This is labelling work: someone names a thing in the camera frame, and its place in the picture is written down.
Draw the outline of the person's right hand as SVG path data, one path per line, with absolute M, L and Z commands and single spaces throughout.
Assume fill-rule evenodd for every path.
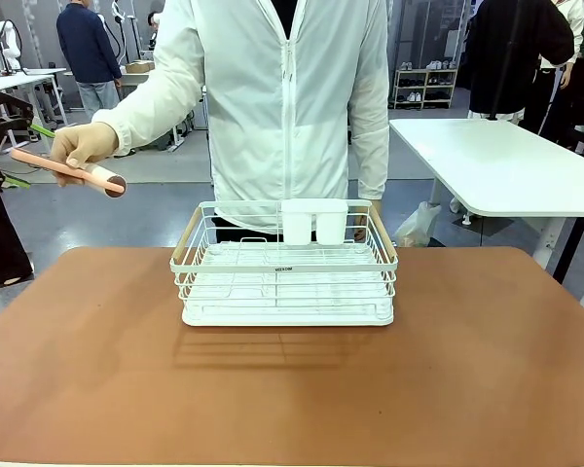
M 104 123 L 64 127 L 55 133 L 50 159 L 80 169 L 109 158 L 118 146 L 116 132 Z

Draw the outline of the person's left hand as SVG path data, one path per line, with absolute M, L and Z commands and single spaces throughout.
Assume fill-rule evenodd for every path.
M 377 199 L 371 199 L 369 203 L 369 206 L 356 206 L 354 208 L 353 238 L 358 242 L 366 240 L 366 236 L 371 232 L 372 226 L 375 225 L 374 218 L 381 217 L 381 202 Z

